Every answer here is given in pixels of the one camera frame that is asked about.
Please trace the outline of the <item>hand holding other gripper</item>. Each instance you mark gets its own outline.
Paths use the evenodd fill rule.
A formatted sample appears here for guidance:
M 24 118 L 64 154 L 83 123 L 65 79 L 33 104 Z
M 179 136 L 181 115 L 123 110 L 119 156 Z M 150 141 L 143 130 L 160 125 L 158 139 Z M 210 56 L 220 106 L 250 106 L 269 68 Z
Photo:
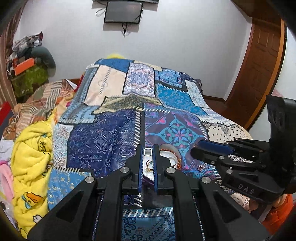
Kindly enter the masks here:
M 285 195 L 283 197 L 277 198 L 272 203 L 272 207 L 277 208 L 277 207 L 281 206 L 284 201 L 285 201 Z M 250 201 L 249 201 L 249 212 L 258 209 L 258 207 L 259 207 L 259 204 L 255 200 L 250 199 Z

